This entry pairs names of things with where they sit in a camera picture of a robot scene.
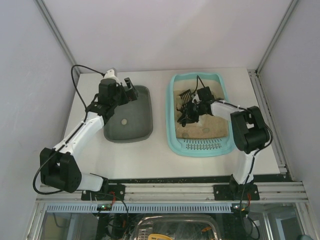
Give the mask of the black litter scoop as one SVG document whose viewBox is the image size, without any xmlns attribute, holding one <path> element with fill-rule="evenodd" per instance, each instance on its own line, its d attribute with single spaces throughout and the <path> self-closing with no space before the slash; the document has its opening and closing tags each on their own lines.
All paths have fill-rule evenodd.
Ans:
<svg viewBox="0 0 320 240">
<path fill-rule="evenodd" d="M 191 99 L 192 91 L 190 89 L 179 93 L 176 97 L 176 109 L 182 113 Z"/>
</svg>

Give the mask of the grey plastic bin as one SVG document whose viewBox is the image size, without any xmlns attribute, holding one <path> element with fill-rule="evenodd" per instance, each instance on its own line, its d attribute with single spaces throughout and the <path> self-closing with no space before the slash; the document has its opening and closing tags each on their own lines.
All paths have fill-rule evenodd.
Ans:
<svg viewBox="0 0 320 240">
<path fill-rule="evenodd" d="M 147 87 L 138 85 L 138 99 L 118 106 L 114 115 L 103 127 L 105 139 L 113 143 L 134 143 L 144 141 L 153 132 L 153 111 L 151 94 Z"/>
</svg>

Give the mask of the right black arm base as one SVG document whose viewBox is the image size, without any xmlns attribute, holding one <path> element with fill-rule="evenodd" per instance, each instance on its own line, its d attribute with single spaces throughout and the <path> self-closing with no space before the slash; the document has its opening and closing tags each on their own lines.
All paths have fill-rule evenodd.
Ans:
<svg viewBox="0 0 320 240">
<path fill-rule="evenodd" d="M 252 181 L 246 184 L 238 184 L 231 179 L 228 184 L 215 184 L 213 194 L 216 201 L 260 200 L 258 186 Z"/>
</svg>

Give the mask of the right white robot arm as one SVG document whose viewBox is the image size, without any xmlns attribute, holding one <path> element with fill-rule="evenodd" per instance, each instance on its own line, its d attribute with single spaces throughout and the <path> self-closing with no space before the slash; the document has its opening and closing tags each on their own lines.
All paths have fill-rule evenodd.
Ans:
<svg viewBox="0 0 320 240">
<path fill-rule="evenodd" d="M 198 123 L 203 115 L 219 117 L 231 123 L 234 144 L 241 151 L 232 179 L 238 185 L 252 182 L 256 156 L 273 140 L 272 131 L 265 123 L 260 108 L 244 108 L 223 98 L 215 98 L 208 86 L 194 91 L 188 89 L 179 94 L 179 98 L 182 103 L 177 108 L 181 113 L 177 123 L 182 127 Z"/>
</svg>

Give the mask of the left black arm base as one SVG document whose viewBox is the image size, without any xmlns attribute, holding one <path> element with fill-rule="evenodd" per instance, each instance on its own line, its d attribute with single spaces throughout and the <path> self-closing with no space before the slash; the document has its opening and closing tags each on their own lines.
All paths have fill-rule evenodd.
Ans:
<svg viewBox="0 0 320 240">
<path fill-rule="evenodd" d="M 110 182 L 104 179 L 99 191 L 83 191 L 81 194 L 82 201 L 120 201 L 125 198 L 126 186 L 120 183 Z"/>
</svg>

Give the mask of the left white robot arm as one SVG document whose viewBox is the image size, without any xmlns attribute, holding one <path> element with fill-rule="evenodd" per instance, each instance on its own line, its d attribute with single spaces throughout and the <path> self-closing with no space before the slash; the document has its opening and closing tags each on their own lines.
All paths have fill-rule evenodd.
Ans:
<svg viewBox="0 0 320 240">
<path fill-rule="evenodd" d="M 53 148 L 45 147 L 39 155 L 40 167 L 35 177 L 42 184 L 55 188 L 56 193 L 75 191 L 99 192 L 106 180 L 102 176 L 82 173 L 77 158 L 89 140 L 100 131 L 119 106 L 136 101 L 139 93 L 130 78 L 119 83 L 116 77 L 103 78 L 98 93 L 85 107 L 85 117 L 61 142 Z"/>
</svg>

